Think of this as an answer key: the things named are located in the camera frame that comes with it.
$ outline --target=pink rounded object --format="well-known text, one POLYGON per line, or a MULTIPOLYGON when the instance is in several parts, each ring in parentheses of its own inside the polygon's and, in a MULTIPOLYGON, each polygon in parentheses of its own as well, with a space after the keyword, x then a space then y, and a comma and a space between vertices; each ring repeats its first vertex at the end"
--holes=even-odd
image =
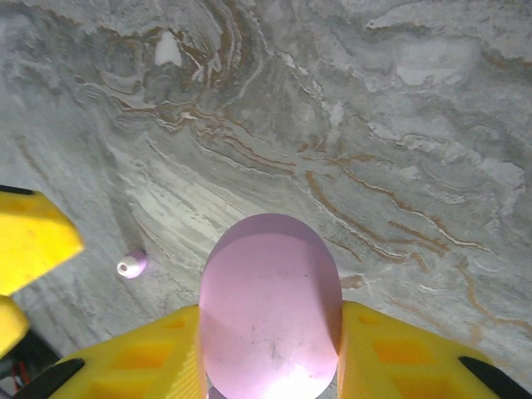
POLYGON ((116 272, 125 278, 135 278, 146 268, 148 258, 142 251, 131 251, 116 265, 116 272))
POLYGON ((305 223, 259 214, 231 227, 207 260, 199 307, 205 370, 228 399, 313 399, 333 379, 342 289, 305 223))

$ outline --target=pink bead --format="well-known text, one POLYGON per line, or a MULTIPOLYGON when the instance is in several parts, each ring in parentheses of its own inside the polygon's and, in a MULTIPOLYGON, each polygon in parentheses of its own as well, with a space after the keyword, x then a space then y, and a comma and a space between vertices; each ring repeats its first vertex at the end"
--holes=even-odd
POLYGON ((148 258, 142 251, 131 251, 116 265, 116 272, 125 278, 138 277, 148 264, 148 258))

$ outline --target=red wire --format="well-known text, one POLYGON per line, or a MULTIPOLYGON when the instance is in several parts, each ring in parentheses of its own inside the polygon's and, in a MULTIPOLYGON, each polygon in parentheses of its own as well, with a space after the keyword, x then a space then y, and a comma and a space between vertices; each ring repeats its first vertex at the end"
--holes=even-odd
POLYGON ((18 392, 20 391, 20 389, 22 388, 22 386, 18 385, 18 382, 17 382, 17 377, 20 377, 22 383, 24 385, 27 385, 29 384, 30 382, 30 377, 27 375, 27 372, 26 372, 26 367, 24 366, 24 362, 19 362, 18 364, 14 365, 12 370, 11 370, 11 376, 12 376, 12 379, 13 379, 13 384, 15 386, 15 391, 18 392))
POLYGON ((15 386, 15 392, 18 392, 20 390, 20 387, 18 386, 18 383, 17 383, 17 365, 12 367, 11 377, 13 379, 13 385, 15 386))
POLYGON ((18 366, 20 367, 20 374, 21 374, 22 381, 24 382, 24 385, 29 384, 30 377, 27 375, 26 366, 24 366, 24 362, 18 363, 18 366))

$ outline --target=brown vein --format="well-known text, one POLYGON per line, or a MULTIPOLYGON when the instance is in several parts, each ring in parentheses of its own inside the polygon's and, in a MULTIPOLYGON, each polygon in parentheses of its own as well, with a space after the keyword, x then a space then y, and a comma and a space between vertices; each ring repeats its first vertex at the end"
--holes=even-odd
POLYGON ((219 63, 221 65, 220 71, 213 70, 210 75, 210 82, 212 87, 216 87, 219 81, 222 81, 225 76, 229 74, 230 64, 227 57, 229 50, 232 47, 234 42, 233 35, 231 34, 231 26, 225 18, 225 15, 219 10, 216 6, 209 7, 214 18, 216 18, 222 28, 222 33, 220 34, 220 46, 217 51, 219 55, 219 63))
POLYGON ((344 243, 341 243, 340 241, 336 241, 335 239, 326 239, 329 243, 331 244, 334 244, 338 247, 340 247, 341 249, 345 249, 346 251, 348 251, 352 256, 354 256, 358 262, 362 262, 362 259, 360 259, 360 256, 358 256, 358 254, 353 251, 352 249, 350 249, 347 245, 345 245, 344 243))
POLYGON ((471 330, 471 340, 470 343, 474 347, 478 347, 480 341, 484 337, 484 332, 482 331, 482 326, 479 323, 468 323, 471 330))
MULTIPOLYGON (((325 194, 323 193, 323 191, 320 189, 320 187, 318 186, 318 183, 316 182, 316 180, 314 179, 313 177, 313 173, 312 172, 307 172, 306 174, 307 176, 307 182, 308 182, 308 185, 310 186, 312 192, 316 195, 316 197, 318 198, 318 200, 320 201, 320 203, 325 206, 325 208, 327 208, 332 214, 334 214, 337 218, 339 219, 342 219, 346 222, 348 222, 349 224, 353 224, 355 225, 356 227, 358 227, 360 230, 362 231, 365 231, 365 232, 369 232, 370 236, 372 237, 376 237, 376 240, 377 241, 381 241, 381 242, 387 242, 386 239, 384 239, 383 237, 380 237, 379 235, 373 233, 372 231, 370 231, 368 228, 366 228, 365 226, 362 226, 359 222, 357 222, 356 220, 354 219, 351 219, 349 216, 347 216, 346 214, 343 214, 342 212, 340 212, 336 206, 334 206, 329 200, 328 198, 325 196, 325 194)), ((409 256, 408 254, 390 254, 386 251, 384 251, 383 249, 377 247, 375 244, 373 244, 372 242, 370 242, 368 239, 365 239, 364 237, 362 237, 361 235, 359 234, 355 234, 354 232, 348 230, 349 234, 353 235, 354 237, 356 237, 357 239, 361 240, 365 245, 367 245, 374 253, 377 254, 377 256, 381 259, 385 259, 389 262, 392 262, 394 264, 404 264, 408 259, 409 259, 409 256)), ((412 256, 412 258, 414 260, 416 260, 420 266, 421 266, 421 269, 426 272, 428 271, 428 267, 426 266, 426 263, 425 261, 423 260, 423 258, 419 255, 419 254, 410 254, 412 256)))
POLYGON ((512 326, 521 327, 524 330, 526 330, 530 336, 532 337, 532 326, 530 326, 529 323, 527 323, 524 320, 517 320, 512 318, 498 318, 495 316, 486 306, 484 306, 482 303, 478 301, 476 298, 476 291, 475 291, 475 280, 473 277, 467 273, 467 267, 469 266, 469 262, 466 258, 463 258, 457 265, 456 269, 461 273, 461 275, 464 277, 465 283, 467 284, 467 298, 473 308, 475 308, 479 313, 486 316, 493 324, 501 325, 501 324, 510 324, 512 326))
MULTIPOLYGON (((235 150, 237 152, 237 154, 243 156, 246 160, 250 160, 252 162, 255 162, 257 164, 260 164, 262 166, 266 166, 266 167, 269 167, 269 168, 274 168, 274 169, 277 169, 277 170, 280 170, 282 172, 285 172, 287 175, 293 175, 294 172, 290 169, 285 169, 283 168, 282 166, 279 166, 279 165, 295 165, 295 164, 289 164, 289 163, 286 163, 286 162, 281 162, 281 161, 276 161, 276 160, 270 160, 269 158, 265 158, 257 153, 255 153, 253 150, 251 150, 249 147, 247 147, 246 145, 242 145, 242 143, 238 140, 238 139, 235 139, 233 137, 229 137, 229 136, 226 136, 226 137, 222 137, 220 136, 219 134, 213 132, 213 131, 208 131, 208 130, 199 130, 203 135, 206 135, 212 139, 219 139, 220 141, 224 142, 225 144, 227 144, 229 147, 231 147, 233 150, 235 150), (248 154, 244 153, 242 151, 242 149, 235 144, 238 143, 239 145, 243 146, 243 148, 245 148, 246 150, 249 150, 256 158, 253 158, 251 156, 249 156, 248 154)), ((212 151, 214 152, 215 154, 218 154, 220 156, 223 156, 223 157, 226 157, 228 158, 228 156, 226 154, 223 154, 223 153, 220 153, 216 150, 213 150, 212 148, 209 148, 205 145, 201 145, 203 148, 209 150, 209 151, 212 151)))
POLYGON ((257 158, 260 158, 262 160, 266 160, 267 162, 272 162, 274 164, 286 165, 286 166, 295 166, 296 165, 293 162, 282 162, 281 160, 270 160, 269 158, 265 158, 265 157, 257 154, 256 152, 254 152, 253 149, 250 146, 245 145, 242 141, 240 141, 236 137, 232 137, 232 136, 228 136, 227 135, 227 136, 224 137, 224 140, 236 141, 242 148, 245 148, 247 151, 249 151, 251 154, 253 154, 257 158))
POLYGON ((30 154, 30 152, 26 148, 26 143, 23 139, 17 138, 17 148, 22 153, 22 156, 26 160, 26 162, 30 165, 30 167, 37 172, 39 176, 41 176, 42 181, 46 183, 46 185, 50 188, 53 188, 53 185, 50 183, 50 178, 45 173, 45 171, 39 166, 39 164, 35 161, 35 158, 30 154))
POLYGON ((427 237, 426 235, 420 233, 419 231, 409 229, 405 225, 400 224, 394 220, 389 220, 388 224, 395 227, 396 229, 404 231, 405 233, 414 235, 418 239, 424 239, 425 241, 435 245, 436 247, 443 249, 445 252, 449 251, 449 247, 446 244, 443 244, 439 239, 431 239, 430 237, 427 237))
POLYGON ((338 162, 347 162, 350 163, 352 160, 358 160, 360 162, 371 162, 372 160, 375 160, 377 157, 373 154, 356 154, 356 155, 350 155, 346 157, 340 157, 337 158, 336 161, 338 162))
POLYGON ((308 150, 308 143, 304 142, 301 144, 301 146, 298 148, 298 153, 302 153, 304 151, 308 150))
POLYGON ((430 272, 431 270, 429 269, 429 267, 427 266, 424 258, 419 255, 418 253, 414 252, 410 255, 412 257, 412 259, 414 259, 416 262, 419 263, 419 265, 421 266, 421 270, 424 272, 424 273, 428 273, 430 272))
POLYGON ((492 65, 495 65, 496 67, 500 69, 508 69, 510 67, 525 67, 525 68, 531 68, 532 62, 524 61, 522 58, 514 59, 514 60, 506 60, 503 57, 495 57, 491 54, 488 54, 487 52, 482 53, 482 57, 489 62, 492 65))
POLYGON ((418 241, 416 239, 389 239, 388 242, 393 243, 393 244, 417 245, 425 249, 428 249, 432 253, 438 255, 440 258, 444 255, 443 251, 436 249, 434 247, 431 247, 429 244, 426 244, 422 241, 418 241))
POLYGON ((371 190, 371 191, 375 191, 379 194, 384 194, 386 195, 388 198, 390 198, 392 200, 392 202, 397 206, 397 208, 401 209, 401 210, 405 210, 406 212, 409 212, 411 214, 417 214, 423 218, 425 218, 426 220, 429 220, 431 223, 433 223, 439 230, 440 232, 447 238, 449 239, 453 244, 455 245, 458 245, 458 246, 461 246, 461 247, 474 247, 474 248, 478 248, 478 249, 483 249, 484 251, 488 251, 488 252, 493 252, 491 251, 490 249, 478 244, 478 243, 475 243, 475 242, 467 242, 467 241, 460 241, 459 239, 456 239, 454 238, 448 231, 447 231, 447 228, 446 226, 440 221, 440 219, 436 216, 429 216, 423 212, 421 212, 420 210, 418 209, 415 209, 413 207, 411 207, 410 205, 406 204, 405 202, 401 201, 400 199, 397 198, 396 194, 393 192, 393 191, 390 191, 390 190, 387 190, 387 189, 383 189, 382 187, 378 187, 378 186, 375 186, 375 185, 370 185, 368 184, 365 180, 362 180, 360 179, 358 176, 354 175, 353 173, 351 173, 349 170, 347 170, 345 168, 345 166, 337 161, 337 160, 330 160, 329 162, 335 164, 335 165, 338 165, 342 171, 346 174, 346 176, 357 182, 358 184, 362 185, 363 187, 365 187, 366 189, 368 190, 371 190))
POLYGON ((156 110, 155 106, 147 106, 145 108, 134 108, 130 106, 127 102, 118 98, 117 96, 111 96, 111 99, 120 107, 121 111, 124 113, 146 113, 158 115, 159 113, 156 110))

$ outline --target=marble pattern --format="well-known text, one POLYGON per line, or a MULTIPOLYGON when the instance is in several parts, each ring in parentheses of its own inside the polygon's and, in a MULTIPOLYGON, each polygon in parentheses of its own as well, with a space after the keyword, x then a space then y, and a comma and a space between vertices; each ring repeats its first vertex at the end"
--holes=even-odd
MULTIPOLYGON (((62 352, 195 303, 217 238, 283 212, 344 298, 532 389, 527 0, 0 2, 0 181, 86 251, 16 294, 62 352), (146 248, 126 281, 114 267, 146 248)), ((334 397, 331 386, 323 397, 334 397)))

